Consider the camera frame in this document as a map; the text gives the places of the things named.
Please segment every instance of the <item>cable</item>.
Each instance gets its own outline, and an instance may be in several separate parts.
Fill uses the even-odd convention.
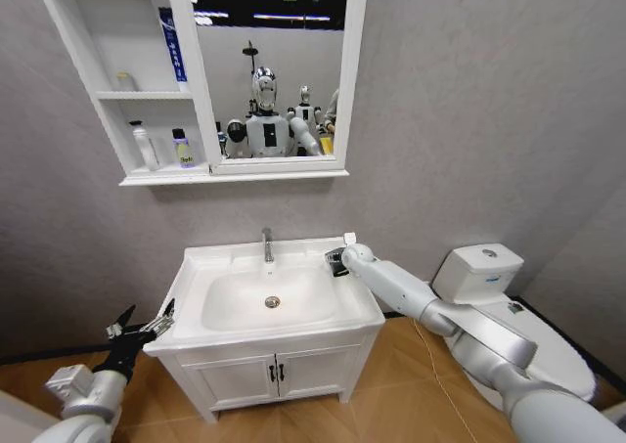
[[[422,340],[422,342],[426,346],[426,350],[428,352],[428,357],[430,358],[430,363],[432,364],[432,372],[434,374],[434,378],[437,380],[437,384],[439,384],[439,387],[443,391],[444,395],[448,398],[448,401],[450,401],[450,405],[452,406],[452,409],[454,409],[454,412],[457,413],[457,417],[459,418],[459,420],[461,421],[463,426],[468,431],[469,438],[471,438],[471,441],[473,441],[473,443],[478,443],[478,440],[476,439],[476,437],[474,436],[473,432],[471,431],[470,426],[468,425],[466,420],[463,418],[463,415],[461,414],[461,411],[459,411],[459,408],[456,406],[456,404],[452,400],[452,397],[450,397],[450,394],[448,394],[448,391],[446,390],[445,386],[443,385],[443,382],[441,382],[441,379],[439,378],[439,373],[437,372],[437,369],[434,366],[434,357],[432,356],[432,352],[430,351],[430,347],[428,346],[428,342],[426,342],[426,339],[425,339],[424,335],[422,334],[422,331],[420,331],[420,327],[418,326],[418,323],[415,321],[415,319],[412,319],[411,322],[413,323],[413,329],[415,329],[415,332],[418,333],[418,335],[420,336],[420,339]]]

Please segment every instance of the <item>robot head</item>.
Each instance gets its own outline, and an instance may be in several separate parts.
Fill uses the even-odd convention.
[[[272,111],[276,103],[278,83],[276,75],[270,68],[261,66],[252,77],[252,89],[258,106],[263,111]]]
[[[302,104],[309,104],[310,97],[311,88],[309,88],[306,84],[300,86],[300,99],[302,100]]]

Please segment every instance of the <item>faucet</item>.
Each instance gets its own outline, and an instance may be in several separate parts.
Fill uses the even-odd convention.
[[[265,227],[261,231],[263,235],[263,246],[265,247],[265,263],[272,264],[274,263],[274,255],[272,254],[272,230]]]

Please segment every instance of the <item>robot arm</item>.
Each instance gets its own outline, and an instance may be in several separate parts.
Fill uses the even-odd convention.
[[[329,133],[335,133],[335,121],[336,121],[336,103],[339,99],[339,90],[337,89],[331,97],[331,103],[324,115],[324,129]]]
[[[300,117],[292,117],[289,119],[290,129],[295,136],[295,139],[302,144],[306,152],[310,155],[321,156],[323,155],[320,146],[315,141],[313,136],[309,133],[309,126]]]
[[[322,114],[322,108],[316,106],[313,110],[313,115],[315,116],[315,124],[320,125],[324,121],[324,115]]]
[[[353,273],[389,306],[440,335],[460,332],[452,354],[481,383],[496,389],[521,443],[626,443],[624,434],[589,404],[554,384],[529,378],[524,369],[536,344],[469,305],[440,300],[417,277],[378,260],[362,244],[327,254],[333,274]]]
[[[46,387],[64,402],[63,421],[37,436],[33,443],[107,443],[121,414],[124,388],[133,375],[137,354],[174,323],[174,300],[162,316],[146,324],[126,326],[135,306],[107,327],[111,353],[94,368],[84,365],[58,369]]]

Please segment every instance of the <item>bottle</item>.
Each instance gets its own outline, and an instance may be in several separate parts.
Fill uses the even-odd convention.
[[[194,155],[192,154],[192,148],[189,146],[189,140],[185,136],[185,130],[173,128],[172,135],[174,136],[174,149],[176,150],[176,157],[178,157],[180,166],[194,167]]]
[[[156,171],[158,169],[157,152],[155,151],[153,141],[148,136],[148,132],[142,127],[141,120],[132,120],[128,123],[133,126],[133,137],[135,137],[146,166],[151,171]]]
[[[130,73],[120,71],[117,75],[117,87],[119,91],[137,91],[135,80]]]
[[[215,122],[215,128],[217,128],[217,141],[219,143],[219,151],[222,156],[228,158],[228,153],[226,153],[226,145],[228,144],[228,137],[224,132],[222,132],[222,123]]]

